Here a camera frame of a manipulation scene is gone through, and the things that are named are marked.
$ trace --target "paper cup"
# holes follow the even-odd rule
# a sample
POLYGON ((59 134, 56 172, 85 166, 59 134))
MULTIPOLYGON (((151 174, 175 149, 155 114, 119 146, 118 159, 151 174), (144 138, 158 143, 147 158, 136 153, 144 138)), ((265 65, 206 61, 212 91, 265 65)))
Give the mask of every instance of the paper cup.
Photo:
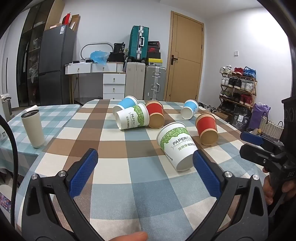
POLYGON ((198 103, 195 100, 187 100, 181 109, 181 116, 185 120, 191 119, 198 111, 198 103))
POLYGON ((200 136, 200 142, 210 146, 218 140, 216 118, 210 113, 201 114, 195 121, 195 126, 200 136))
POLYGON ((149 124, 150 128, 158 129, 165 123, 165 117, 163 116, 163 106, 159 101, 151 100, 148 101, 145 106, 149 113, 149 124))
POLYGON ((147 126, 149 124, 149 113, 146 106, 139 103, 116 112, 115 120, 120 130, 147 126))
POLYGON ((156 140, 178 172, 193 167, 192 156, 197 147, 182 122, 172 122, 164 126, 156 140))
POLYGON ((116 112, 135 106, 137 104, 139 104, 138 100, 135 97, 128 95, 122 101, 120 101, 116 106, 113 107, 112 113, 113 115, 115 115, 116 112))
POLYGON ((34 148, 40 148, 45 142, 39 110, 30 110, 21 115, 22 123, 34 148))

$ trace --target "purple bag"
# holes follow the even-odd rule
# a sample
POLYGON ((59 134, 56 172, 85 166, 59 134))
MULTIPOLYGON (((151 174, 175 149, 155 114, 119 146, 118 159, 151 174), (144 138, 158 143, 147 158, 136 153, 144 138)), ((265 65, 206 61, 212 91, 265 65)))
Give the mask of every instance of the purple bag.
POLYGON ((259 128, 263 113, 266 112, 268 114, 269 110, 270 110, 270 107, 268 105, 262 104, 260 102, 258 104, 255 103, 249 128, 251 129, 259 128))

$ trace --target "dark gray refrigerator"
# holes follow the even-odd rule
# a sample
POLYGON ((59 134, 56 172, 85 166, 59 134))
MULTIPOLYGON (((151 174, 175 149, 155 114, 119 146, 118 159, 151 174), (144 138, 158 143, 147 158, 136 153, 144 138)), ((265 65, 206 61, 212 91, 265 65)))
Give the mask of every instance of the dark gray refrigerator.
POLYGON ((39 56, 41 105, 70 103, 65 64, 72 63, 75 38, 75 32, 67 25, 44 31, 39 56))

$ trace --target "brown checkered tablecloth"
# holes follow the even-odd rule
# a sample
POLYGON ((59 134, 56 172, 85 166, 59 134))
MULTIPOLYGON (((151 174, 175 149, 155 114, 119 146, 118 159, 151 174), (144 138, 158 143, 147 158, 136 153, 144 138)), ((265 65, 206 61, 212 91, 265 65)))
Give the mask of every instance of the brown checkered tablecloth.
MULTIPOLYGON (((21 210, 31 175, 54 176, 60 170, 68 170, 89 148, 98 150, 98 164, 81 195, 74 200, 105 240, 139 230, 147 231, 149 240, 185 240, 201 223, 216 198, 210 196, 195 168, 176 172, 157 144, 160 129, 119 130, 112 114, 118 102, 88 102, 50 141, 19 188, 18 226, 21 226, 21 210)), ((261 167, 240 158, 243 142, 238 130, 216 116, 219 139, 213 146, 203 146, 195 120, 207 111, 199 108, 192 119, 184 120, 180 115, 183 103, 162 104, 165 124, 183 122, 197 148, 212 162, 236 177, 257 174, 263 181, 265 174, 261 167)), ((56 198, 52 198, 63 226, 70 228, 56 198)), ((233 216, 236 201, 222 226, 233 216)))

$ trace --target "human hand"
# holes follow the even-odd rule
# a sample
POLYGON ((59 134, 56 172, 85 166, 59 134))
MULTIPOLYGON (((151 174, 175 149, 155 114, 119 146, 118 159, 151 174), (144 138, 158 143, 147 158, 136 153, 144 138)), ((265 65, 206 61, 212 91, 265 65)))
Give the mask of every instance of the human hand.
POLYGON ((148 234, 146 232, 136 232, 129 235, 118 236, 110 241, 146 241, 148 234))
MULTIPOLYGON (((268 171, 263 168, 262 170, 265 173, 268 173, 268 171)), ((290 200, 292 197, 296 195, 296 181, 291 180, 288 182, 285 182, 281 188, 281 191, 283 193, 287 193, 285 196, 285 201, 290 200)), ((274 190, 270 186, 270 177, 269 175, 265 177, 264 184, 263 184, 263 192, 265 195, 265 200, 268 205, 271 205, 273 203, 273 196, 274 196, 274 190)))

